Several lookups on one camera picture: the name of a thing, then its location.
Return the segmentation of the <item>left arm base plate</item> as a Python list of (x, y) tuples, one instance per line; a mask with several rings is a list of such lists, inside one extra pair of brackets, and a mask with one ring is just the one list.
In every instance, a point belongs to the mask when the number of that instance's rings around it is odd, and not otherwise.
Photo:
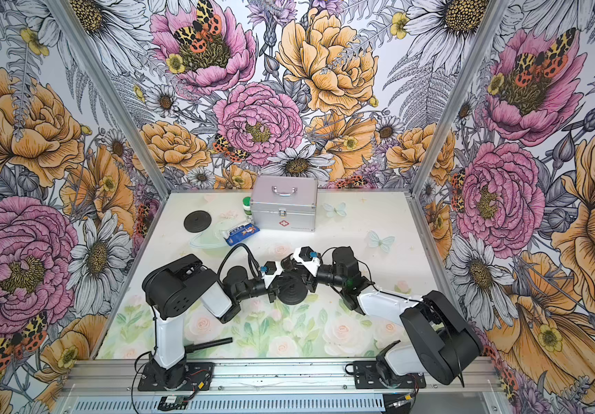
[(214, 367), (212, 362), (179, 362), (164, 368), (150, 360), (142, 371), (137, 389), (140, 392), (208, 391)]

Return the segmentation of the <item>black round stand base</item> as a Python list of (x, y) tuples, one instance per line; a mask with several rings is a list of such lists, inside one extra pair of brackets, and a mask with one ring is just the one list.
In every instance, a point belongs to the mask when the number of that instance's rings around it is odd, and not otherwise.
[(277, 299), (284, 305), (299, 305), (308, 293), (306, 285), (298, 276), (281, 276), (277, 282)]

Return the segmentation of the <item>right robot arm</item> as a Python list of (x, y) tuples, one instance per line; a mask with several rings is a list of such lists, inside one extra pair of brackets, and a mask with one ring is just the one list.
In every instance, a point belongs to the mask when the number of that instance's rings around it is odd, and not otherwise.
[(292, 259), (306, 268), (303, 280), (309, 289), (329, 286), (349, 310), (404, 328), (409, 342), (395, 341), (375, 357), (383, 385), (397, 386), (410, 374), (424, 373), (440, 384), (449, 385), (455, 379), (465, 384), (463, 371), (482, 355), (483, 346), (443, 293), (411, 297), (383, 291), (372, 281), (370, 267), (349, 247), (334, 248), (330, 264), (309, 247), (297, 250)]

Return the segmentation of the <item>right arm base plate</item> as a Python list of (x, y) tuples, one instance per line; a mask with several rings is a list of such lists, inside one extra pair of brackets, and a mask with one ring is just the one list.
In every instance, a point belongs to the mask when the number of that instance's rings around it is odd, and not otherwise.
[(377, 361), (353, 361), (344, 367), (344, 372), (353, 378), (356, 389), (417, 391), (426, 388), (426, 380), (422, 373), (397, 375)]

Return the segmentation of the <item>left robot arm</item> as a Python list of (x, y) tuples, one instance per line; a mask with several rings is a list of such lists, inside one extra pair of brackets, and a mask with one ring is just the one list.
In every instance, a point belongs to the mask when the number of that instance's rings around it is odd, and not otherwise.
[(189, 382), (184, 345), (185, 315), (200, 301), (219, 322), (226, 324), (242, 309), (242, 301), (268, 297), (280, 288), (273, 276), (247, 277), (243, 267), (232, 267), (224, 279), (190, 254), (152, 271), (142, 289), (154, 313), (154, 350), (142, 371), (142, 392), (185, 390)]

